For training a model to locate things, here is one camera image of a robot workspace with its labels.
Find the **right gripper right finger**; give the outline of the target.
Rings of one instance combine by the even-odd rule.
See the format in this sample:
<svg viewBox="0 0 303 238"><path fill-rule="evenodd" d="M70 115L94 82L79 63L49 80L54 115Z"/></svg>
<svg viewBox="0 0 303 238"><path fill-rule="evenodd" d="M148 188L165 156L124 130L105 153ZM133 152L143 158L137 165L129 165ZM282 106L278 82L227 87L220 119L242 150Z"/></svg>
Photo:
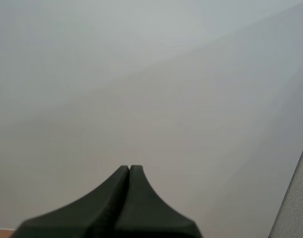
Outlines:
<svg viewBox="0 0 303 238"><path fill-rule="evenodd" d="M200 238L196 223L167 205L142 166L131 166L128 190L114 225L116 238Z"/></svg>

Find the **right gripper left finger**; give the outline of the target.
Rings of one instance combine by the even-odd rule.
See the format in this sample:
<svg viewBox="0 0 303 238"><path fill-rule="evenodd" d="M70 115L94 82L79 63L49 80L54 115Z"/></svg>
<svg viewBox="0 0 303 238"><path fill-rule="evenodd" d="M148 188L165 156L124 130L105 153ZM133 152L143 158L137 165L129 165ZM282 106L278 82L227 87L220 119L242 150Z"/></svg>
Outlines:
<svg viewBox="0 0 303 238"><path fill-rule="evenodd" d="M106 181L80 199L28 219L16 238L103 238L114 227L126 197L129 168L119 167Z"/></svg>

